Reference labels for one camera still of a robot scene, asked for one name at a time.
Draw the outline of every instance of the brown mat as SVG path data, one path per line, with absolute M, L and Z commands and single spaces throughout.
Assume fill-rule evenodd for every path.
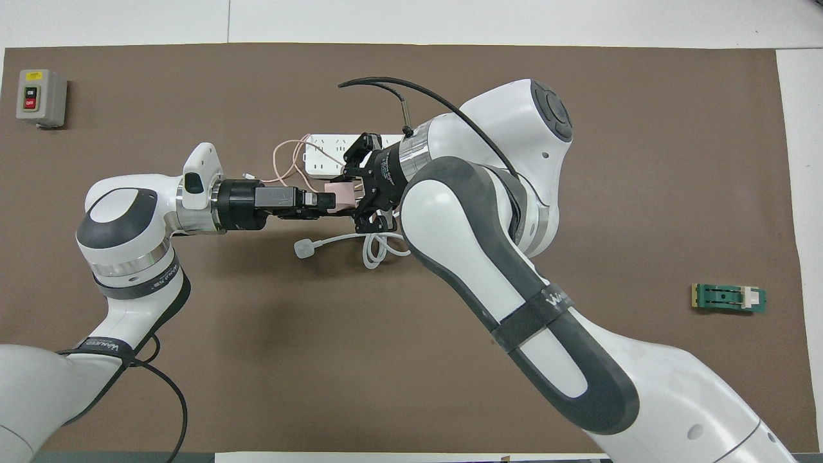
M 23 68 L 68 78 L 64 130 L 14 120 Z M 365 44 L 8 49 L 0 101 L 0 342 L 72 347 L 105 316 L 74 242 L 86 190 L 178 175 L 201 141 L 227 174 L 270 175 L 304 133 L 396 133 L 366 75 L 460 104 L 522 77 L 575 122 L 560 232 L 535 260 L 591 320 L 685 348 L 792 451 L 816 451 L 814 403 L 774 52 Z M 407 92 L 419 124 L 443 112 Z M 374 271 L 360 243 L 300 261 L 292 243 L 347 219 L 176 238 L 193 283 L 156 365 L 188 399 L 187 451 L 597 451 L 538 393 L 445 283 L 413 258 Z M 765 315 L 699 313 L 692 283 L 769 292 Z M 130 371 L 51 449 L 170 449 L 179 408 Z

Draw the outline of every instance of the white robotic arm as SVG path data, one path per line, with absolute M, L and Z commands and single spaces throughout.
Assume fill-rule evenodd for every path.
M 364 180 L 365 197 L 345 212 L 357 231 L 390 231 L 393 224 L 374 213 L 402 202 L 412 254 L 461 295 L 544 397 L 615 463 L 794 462 L 703 363 L 596 326 L 528 260 L 551 243 L 559 219 L 560 166 L 572 126 L 557 94 L 522 80 L 461 109 L 508 159 L 456 113 L 433 118 L 391 147 L 365 133 L 346 153 L 338 179 Z M 258 230 L 268 215 L 317 218 L 333 206 L 328 194 L 223 179 L 208 143 L 181 176 L 102 180 L 86 199 L 77 241 L 109 314 L 80 347 L 132 356 L 185 303 L 189 285 L 172 235 Z M 15 372 L 0 376 L 0 463 L 29 461 L 125 367 L 93 353 L 64 358 L 0 346 L 0 371 Z

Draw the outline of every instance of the white power strip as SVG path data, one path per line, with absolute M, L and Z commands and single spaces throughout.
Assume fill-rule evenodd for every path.
M 350 133 L 313 133 L 309 136 L 309 142 L 321 147 L 329 156 L 333 157 L 340 164 L 325 157 L 317 148 L 305 145 L 306 151 L 303 153 L 303 162 L 306 166 L 306 174 L 314 179 L 332 179 L 343 173 L 343 155 L 354 143 L 360 134 Z M 383 146 L 393 145 L 403 139 L 402 135 L 381 135 Z

